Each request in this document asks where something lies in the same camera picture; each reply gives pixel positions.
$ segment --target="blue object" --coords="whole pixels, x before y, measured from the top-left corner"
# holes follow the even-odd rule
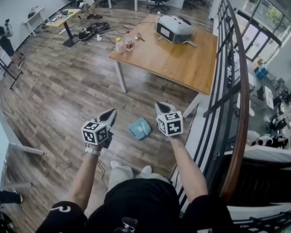
[[[267,67],[265,65],[262,65],[257,71],[256,71],[256,76],[259,80],[264,79],[267,74],[269,73]]]
[[[132,123],[128,127],[128,130],[135,137],[136,140],[142,140],[150,134],[151,127],[148,122],[142,117]]]

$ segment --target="backpack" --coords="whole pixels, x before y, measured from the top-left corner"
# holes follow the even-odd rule
[[[14,32],[12,26],[9,23],[5,23],[4,26],[1,27],[3,27],[5,37],[10,38],[13,36]]]

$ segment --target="wooden floor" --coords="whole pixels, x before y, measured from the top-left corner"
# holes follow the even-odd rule
[[[145,4],[141,2],[139,10],[134,12],[133,1],[125,0],[117,1],[112,10],[97,9],[104,16],[101,21],[108,21],[111,27],[124,25],[129,29],[148,15]],[[207,5],[193,10],[171,8],[169,12],[211,31],[208,13]],[[76,17],[68,24],[72,33],[78,33],[91,22],[95,21]],[[124,28],[116,29],[125,32]],[[14,221],[15,231],[20,233],[34,232],[50,207],[65,199],[84,155],[80,132],[84,121],[109,108],[118,111],[112,144],[100,158],[106,166],[107,177],[110,161],[118,160],[137,171],[151,165],[155,172],[168,178],[175,160],[170,144],[164,142],[156,127],[154,102],[170,102],[183,112],[196,95],[195,91],[184,86],[127,65],[123,65],[123,70],[129,91],[124,94],[113,62],[108,58],[113,44],[105,37],[95,46],[81,42],[56,60],[53,54],[67,50],[62,45],[67,39],[66,34],[58,35],[61,30],[39,33],[21,47],[20,50],[27,55],[22,68],[24,74],[13,91],[9,90],[12,83],[9,76],[6,75],[0,82],[2,108],[18,119],[16,123],[10,121],[17,136],[27,146],[45,152],[44,156],[37,156],[16,151],[8,160],[8,181],[33,184],[30,189],[19,189],[25,199],[21,206],[5,206]],[[112,41],[121,36],[116,31],[105,35]],[[17,73],[14,65],[10,70]],[[153,132],[149,138],[136,141],[128,132],[128,126],[140,117],[148,121]],[[185,121],[186,134],[190,120]],[[105,192],[102,173],[98,170],[87,215],[102,204]]]

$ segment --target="small bottle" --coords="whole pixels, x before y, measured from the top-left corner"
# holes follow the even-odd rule
[[[127,51],[132,51],[133,43],[132,43],[132,38],[129,35],[129,31],[126,31],[126,50]]]
[[[123,41],[121,41],[121,38],[117,38],[115,43],[115,50],[117,53],[124,53],[124,44]]]
[[[156,21],[155,21],[155,24],[154,24],[154,29],[156,30],[156,27],[157,27],[157,23],[159,22],[161,18],[161,13],[160,11],[157,12],[157,15],[156,15]]]

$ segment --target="wooden handrail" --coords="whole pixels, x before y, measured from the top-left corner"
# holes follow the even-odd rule
[[[235,28],[235,36],[238,44],[239,53],[239,63],[240,63],[240,76],[241,76],[241,107],[240,116],[238,123],[238,132],[236,135],[236,143],[232,155],[232,159],[229,164],[229,168],[224,180],[224,184],[221,188],[220,196],[225,200],[226,203],[229,202],[232,197],[240,172],[240,168],[243,161],[243,153],[247,140],[247,131],[249,123],[249,81],[248,81],[248,68],[247,59],[243,46],[242,34],[238,26],[238,22],[233,11],[233,8],[229,2],[226,0],[227,6],[232,17],[232,21]]]

